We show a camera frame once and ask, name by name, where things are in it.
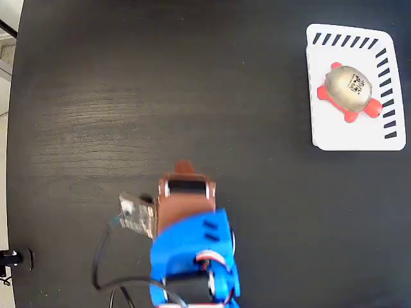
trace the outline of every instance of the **dark wooden surface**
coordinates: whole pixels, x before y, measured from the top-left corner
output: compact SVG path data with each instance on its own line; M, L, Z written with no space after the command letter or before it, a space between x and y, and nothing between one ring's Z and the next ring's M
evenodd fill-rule
M155 193L184 157L216 180L236 230L242 307L407 297L411 147L315 148L305 58L314 22L387 31L410 128L407 3L26 0L7 211L10 246L30 247L36 264L13 271L17 307L105 307L90 270L118 193ZM150 242L114 238L103 278L148 273ZM147 287L131 293L150 306Z

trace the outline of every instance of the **white floor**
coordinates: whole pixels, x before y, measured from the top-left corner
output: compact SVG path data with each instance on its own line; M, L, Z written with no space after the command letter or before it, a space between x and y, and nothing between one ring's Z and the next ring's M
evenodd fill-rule
M6 146L8 114L0 115L0 250L8 249L6 215ZM14 308L13 286L0 282L0 307Z
M15 46L3 46L0 59L12 65ZM8 110L10 82L0 78L0 114ZM8 249L6 212L6 147L8 113L0 115L0 250ZM13 286L0 282L0 308L14 308Z

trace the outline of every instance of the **blue plastic part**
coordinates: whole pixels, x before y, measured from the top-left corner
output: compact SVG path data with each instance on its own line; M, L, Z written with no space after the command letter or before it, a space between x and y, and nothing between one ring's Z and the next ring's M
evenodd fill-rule
M150 252L151 277L162 282L170 276L200 271L195 257L203 250L217 252L227 262L227 267L216 261L210 262L209 271L214 275L216 302L224 301L232 289L235 296L239 296L240 280L232 252L231 230L223 209L190 216L164 230ZM151 285L150 293L154 306L167 302L161 288ZM238 307L234 300L227 305Z

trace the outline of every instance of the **black cable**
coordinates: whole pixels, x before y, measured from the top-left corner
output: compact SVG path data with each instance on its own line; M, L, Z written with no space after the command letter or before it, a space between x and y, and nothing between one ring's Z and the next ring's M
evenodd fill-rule
M11 276L7 277L6 279L0 278L0 281L3 281L3 285L10 287L10 286L11 286L11 283L10 283L9 280L10 280L11 278L12 278Z
M94 254L94 260L92 263L92 270L91 270L91 283L98 291L103 291L106 289L114 289L112 290L112 294L110 296L111 305L112 305L112 302L114 301L114 295L116 293L116 288L119 287L120 290L123 292L123 295L125 296L130 308L135 308L130 298L130 295L128 294L124 285L144 282L146 284L153 284L161 288L165 292L167 292L167 295L169 296L169 298L176 304L180 305L181 308L188 308L185 301L183 301L183 299L181 299L179 295L169 290L165 285L163 285L159 281L151 279L150 277L147 277L147 276L129 276L129 277L124 277L124 278L118 278L110 282L107 282L106 284L99 285L98 283L98 264L100 263L101 254L107 245L107 240L109 238L110 233L111 233L111 224L109 224L107 228L105 229L103 236L101 237L100 243L97 247L96 253Z
M111 291L109 308L113 308L113 306L114 306L114 296L116 295L117 290L118 289L115 287L113 289L113 291ZM129 293L127 292L126 288L125 287L120 287L120 290L121 290L121 292L123 292L124 298L126 299L126 301L128 303L128 306L130 306L130 308L136 308L134 306L134 303L133 303Z
M13 38L17 38L17 31L15 31L12 27L10 27L7 23L0 19L0 28L5 30L8 34L10 34Z

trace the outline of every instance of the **black table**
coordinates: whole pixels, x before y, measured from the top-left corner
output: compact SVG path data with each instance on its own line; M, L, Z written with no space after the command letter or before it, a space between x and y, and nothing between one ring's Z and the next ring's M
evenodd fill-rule
M315 148L305 58L311 23L388 32L410 128L407 2L26 1L7 211L10 246L36 263L13 272L17 307L106 307L90 270L118 193L155 193L185 157L216 180L236 230L242 307L410 295L411 147ZM149 249L116 232L103 279L149 273ZM146 286L130 292L150 306Z

